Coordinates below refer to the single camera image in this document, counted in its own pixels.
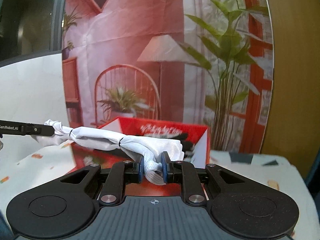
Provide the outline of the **cartoon printed tablecloth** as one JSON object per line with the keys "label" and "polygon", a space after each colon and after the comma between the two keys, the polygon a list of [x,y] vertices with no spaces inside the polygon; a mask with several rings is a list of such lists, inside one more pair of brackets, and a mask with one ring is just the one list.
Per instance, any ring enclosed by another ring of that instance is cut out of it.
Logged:
{"label": "cartoon printed tablecloth", "polygon": [[[59,146],[43,147],[29,136],[6,136],[1,149],[1,216],[19,193],[46,183],[76,168],[98,163],[103,168],[127,159],[119,150],[103,152],[83,148],[71,141]],[[285,158],[253,155],[251,163],[233,161],[227,152],[211,151],[215,163],[247,178],[265,184],[292,197],[300,211],[293,239],[319,239],[319,221],[315,202],[303,178]]]}

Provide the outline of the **red strawberry cardboard box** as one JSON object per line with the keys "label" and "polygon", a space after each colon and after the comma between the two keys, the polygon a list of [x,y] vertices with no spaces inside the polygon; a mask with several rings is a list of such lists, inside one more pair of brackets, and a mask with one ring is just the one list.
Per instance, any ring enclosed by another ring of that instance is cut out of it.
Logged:
{"label": "red strawberry cardboard box", "polygon": [[94,150],[121,150],[136,160],[144,158],[144,180],[129,186],[128,194],[170,196],[179,190],[177,184],[165,185],[161,154],[167,152],[171,161],[186,161],[204,168],[209,160],[208,127],[180,122],[117,117],[98,128],[78,127],[67,132],[69,140]]}

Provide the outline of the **printed room scene backdrop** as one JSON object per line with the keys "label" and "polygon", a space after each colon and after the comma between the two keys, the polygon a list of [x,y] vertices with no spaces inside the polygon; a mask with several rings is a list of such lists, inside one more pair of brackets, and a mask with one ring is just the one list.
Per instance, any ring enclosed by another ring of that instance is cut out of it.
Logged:
{"label": "printed room scene backdrop", "polygon": [[273,86],[267,0],[66,0],[69,124],[201,124],[210,148],[258,153]]}

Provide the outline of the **white cloth bundle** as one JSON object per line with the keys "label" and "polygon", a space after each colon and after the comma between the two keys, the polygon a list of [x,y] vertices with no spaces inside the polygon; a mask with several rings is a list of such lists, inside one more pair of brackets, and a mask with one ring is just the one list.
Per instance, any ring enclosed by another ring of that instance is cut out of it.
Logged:
{"label": "white cloth bundle", "polygon": [[155,185],[164,185],[161,154],[167,152],[171,161],[182,161],[182,144],[175,139],[161,139],[144,136],[124,135],[122,133],[90,127],[70,128],[59,121],[47,120],[45,125],[53,126],[54,135],[44,137],[33,135],[32,138],[42,146],[55,146],[70,140],[74,143],[95,150],[122,150],[131,159],[144,158],[144,176]]}

